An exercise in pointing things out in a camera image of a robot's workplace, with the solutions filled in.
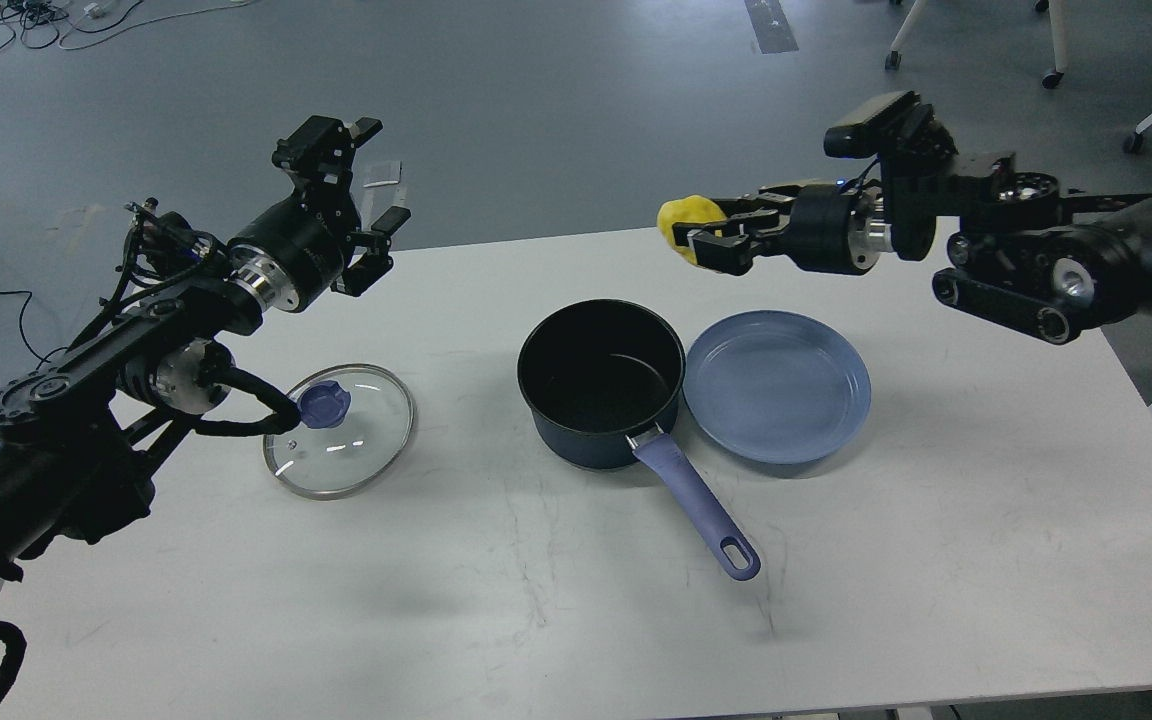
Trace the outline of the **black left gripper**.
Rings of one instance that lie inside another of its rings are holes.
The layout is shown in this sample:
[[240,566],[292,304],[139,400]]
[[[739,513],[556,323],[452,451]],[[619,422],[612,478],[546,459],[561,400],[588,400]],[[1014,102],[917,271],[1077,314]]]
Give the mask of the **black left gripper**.
[[271,164],[291,179],[294,192],[229,241],[233,282],[264,313],[302,313],[329,286],[357,300],[393,268],[393,236],[411,210],[389,206],[361,229],[349,191],[356,151],[381,129],[378,118],[351,123],[308,118],[291,136],[276,141]]

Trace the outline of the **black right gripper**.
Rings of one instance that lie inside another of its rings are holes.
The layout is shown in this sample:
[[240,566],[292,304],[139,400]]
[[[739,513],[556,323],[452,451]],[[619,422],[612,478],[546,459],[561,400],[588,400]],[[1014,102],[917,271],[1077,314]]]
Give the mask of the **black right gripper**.
[[[758,258],[785,256],[805,272],[864,275],[887,253],[886,210],[876,183],[781,184],[712,200],[728,215],[717,232],[691,232],[712,223],[675,227],[676,242],[689,243],[692,264],[710,272],[744,275]],[[748,234],[774,228],[774,236]]]

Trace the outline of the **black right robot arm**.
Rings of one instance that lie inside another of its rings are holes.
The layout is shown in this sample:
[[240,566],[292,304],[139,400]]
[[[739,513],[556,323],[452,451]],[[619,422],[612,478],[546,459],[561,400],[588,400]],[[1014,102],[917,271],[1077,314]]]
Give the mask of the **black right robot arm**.
[[805,272],[864,275],[884,253],[920,262],[954,218],[935,300],[1064,344],[1152,314],[1152,194],[1062,192],[1011,152],[961,154],[914,91],[878,94],[829,127],[831,158],[867,161],[854,179],[767,185],[736,199],[670,200],[660,233],[685,262],[744,275],[785,256]]

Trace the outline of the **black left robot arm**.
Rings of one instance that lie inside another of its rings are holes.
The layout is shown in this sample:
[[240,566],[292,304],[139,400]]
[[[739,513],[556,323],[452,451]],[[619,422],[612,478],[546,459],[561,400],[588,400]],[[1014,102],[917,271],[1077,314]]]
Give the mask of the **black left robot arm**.
[[[339,389],[288,395],[236,365],[219,334],[250,336],[271,310],[302,313],[324,291],[358,297],[393,268],[402,206],[365,225],[353,199],[376,118],[312,115],[276,142],[291,194],[229,241],[157,200],[132,202],[118,282],[56,361],[0,387],[0,582],[58,537],[88,544],[146,518],[154,473],[188,435],[279,435],[344,418]],[[0,705],[26,655],[0,620]]]

